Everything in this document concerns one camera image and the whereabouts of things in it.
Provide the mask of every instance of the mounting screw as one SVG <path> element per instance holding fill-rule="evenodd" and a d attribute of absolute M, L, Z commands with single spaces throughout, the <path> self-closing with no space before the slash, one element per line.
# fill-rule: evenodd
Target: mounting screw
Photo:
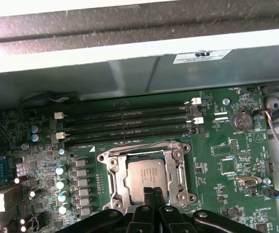
<path fill-rule="evenodd" d="M 180 152 L 176 152 L 176 153 L 174 154 L 174 156 L 175 156 L 176 158 L 179 158 L 179 157 L 182 156 L 182 154 L 181 154 Z"/>
<path fill-rule="evenodd" d="M 166 206 L 164 209 L 165 209 L 166 212 L 173 211 L 173 208 L 171 206 Z"/>
<path fill-rule="evenodd" d="M 206 213 L 204 213 L 204 212 L 199 212 L 198 215 L 199 215 L 200 217 L 207 217 L 207 216 L 208 216 L 208 215 L 207 215 Z"/>
<path fill-rule="evenodd" d="M 112 166 L 117 165 L 117 160 L 116 159 L 111 159 L 109 162 Z"/>
<path fill-rule="evenodd" d="M 230 104 L 230 99 L 223 99 L 223 105 L 227 106 Z"/>

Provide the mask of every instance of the capacitor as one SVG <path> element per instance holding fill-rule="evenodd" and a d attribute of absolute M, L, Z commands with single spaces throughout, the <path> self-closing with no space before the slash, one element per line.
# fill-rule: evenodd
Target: capacitor
<path fill-rule="evenodd" d="M 57 175 L 62 175 L 66 171 L 65 165 L 60 165 L 55 169 Z"/>
<path fill-rule="evenodd" d="M 28 214 L 24 218 L 21 218 L 19 222 L 20 222 L 20 224 L 25 225 L 25 223 L 27 223 L 29 220 L 31 220 L 32 217 L 33 217 L 32 214 Z"/>
<path fill-rule="evenodd" d="M 38 126 L 36 126 L 36 125 L 32 125 L 32 126 L 31 126 L 31 132 L 32 132 L 32 133 L 36 133 L 36 132 L 38 132 L 38 131 L 39 131 Z"/>
<path fill-rule="evenodd" d="M 32 221 L 28 221 L 25 223 L 24 226 L 21 226 L 21 232 L 26 232 L 28 229 L 30 229 L 33 225 L 33 222 Z"/>
<path fill-rule="evenodd" d="M 57 197 L 57 200 L 58 200 L 59 202 L 64 202 L 64 201 L 66 201 L 66 199 L 67 199 L 68 197 L 69 197 L 68 192 L 64 191 L 64 192 L 62 192 L 62 193 Z"/>
<path fill-rule="evenodd" d="M 61 179 L 59 182 L 56 183 L 56 187 L 58 189 L 63 189 L 67 185 L 68 181 L 66 179 Z"/>
<path fill-rule="evenodd" d="M 14 179 L 14 183 L 17 184 L 22 183 L 24 181 L 27 181 L 27 176 L 19 176 Z"/>
<path fill-rule="evenodd" d="M 265 185 L 270 185 L 271 184 L 271 179 L 265 177 L 262 182 L 265 184 Z"/>
<path fill-rule="evenodd" d="M 60 155 L 65 154 L 65 150 L 64 150 L 64 149 L 59 149 L 59 150 L 58 150 L 58 154 L 60 154 Z"/>
<path fill-rule="evenodd" d="M 70 209 L 70 205 L 68 203 L 63 203 L 62 206 L 58 208 L 58 211 L 60 214 L 64 215 L 69 209 Z"/>
<path fill-rule="evenodd" d="M 33 142 L 38 142 L 38 141 L 40 141 L 40 138 L 39 138 L 39 136 L 38 136 L 37 134 L 33 134 L 33 135 L 31 136 L 31 140 L 32 140 Z"/>
<path fill-rule="evenodd" d="M 21 145 L 21 148 L 22 148 L 22 150 L 28 150 L 29 146 L 28 146 L 28 144 L 23 143 L 23 144 Z"/>
<path fill-rule="evenodd" d="M 42 192 L 41 188 L 35 189 L 33 191 L 30 191 L 29 196 L 31 196 L 32 198 L 34 198 L 35 196 L 39 195 Z"/>

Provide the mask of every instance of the white label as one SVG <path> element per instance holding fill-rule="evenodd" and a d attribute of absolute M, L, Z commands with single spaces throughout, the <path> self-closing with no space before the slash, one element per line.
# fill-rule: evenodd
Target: white label
<path fill-rule="evenodd" d="M 176 55 L 173 64 L 220 60 L 223 59 L 230 52 L 231 50 L 220 50 L 178 54 Z"/>

